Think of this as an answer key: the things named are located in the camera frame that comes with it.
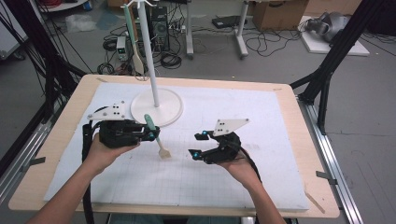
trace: table leg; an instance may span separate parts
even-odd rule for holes
[[[245,19],[246,19],[247,13],[248,13],[248,1],[244,1],[243,5],[242,5],[239,26],[238,26],[238,29],[234,31],[236,41],[238,43],[239,49],[241,50],[241,59],[244,59],[245,57],[248,56],[248,50],[245,45],[244,38],[242,37],[242,32],[244,31],[244,25],[245,25]]]
[[[187,57],[189,57],[189,59],[192,59],[194,54],[194,48],[192,45],[192,30],[191,30],[191,0],[187,1],[186,49],[187,49]]]

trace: human arm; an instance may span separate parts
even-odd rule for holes
[[[240,154],[238,159],[223,162],[219,165],[247,189],[261,224],[285,223],[245,155]]]
[[[87,159],[27,223],[70,223],[93,178],[101,174],[119,155],[138,146],[110,149],[99,141],[99,135],[96,134]]]

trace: forearm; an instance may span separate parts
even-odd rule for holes
[[[261,182],[246,188],[256,207],[257,217],[261,224],[285,223]]]
[[[95,173],[82,164],[28,223],[70,223]]]

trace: green handle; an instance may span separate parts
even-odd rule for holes
[[[125,14],[126,25],[128,26],[128,34],[129,37],[131,38],[132,44],[134,45],[134,27],[132,26],[131,13],[129,12],[129,8],[126,4],[123,5],[123,9]]]
[[[152,118],[149,114],[145,114],[145,120],[151,130],[156,130],[154,121],[152,121]],[[160,142],[160,136],[157,137],[157,142]]]

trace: gray floor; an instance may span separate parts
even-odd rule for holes
[[[104,61],[103,37],[121,26],[123,21],[117,13],[100,4],[91,12],[75,8],[55,14],[55,18],[61,21],[71,14],[92,15],[101,27],[91,32],[66,35],[91,70],[95,71]],[[210,19],[202,18],[196,23],[211,27]],[[370,41],[396,54],[395,43]],[[302,40],[290,41],[284,49],[266,58],[250,50],[243,61],[239,59],[238,49],[230,35],[195,33],[194,43],[196,53],[192,61],[187,59],[182,49],[181,67],[176,70],[158,67],[159,77],[289,84],[314,72],[325,58],[323,54],[308,53]],[[363,221],[392,223],[396,219],[396,60],[364,40],[361,43],[371,55],[347,56],[332,78],[326,130]],[[253,41],[251,45],[257,47],[258,42]],[[279,46],[282,44],[271,43],[269,48]],[[69,53],[69,60],[88,70],[75,53]],[[0,92],[1,158],[42,105],[44,98],[28,60],[0,62]],[[33,214],[9,211],[8,200],[9,197],[0,206],[1,223],[21,223]],[[99,223],[105,222],[105,219],[105,214],[97,216]],[[74,222],[81,223],[82,220],[83,216],[77,214]],[[302,218],[299,221],[347,223],[343,215],[337,219]]]

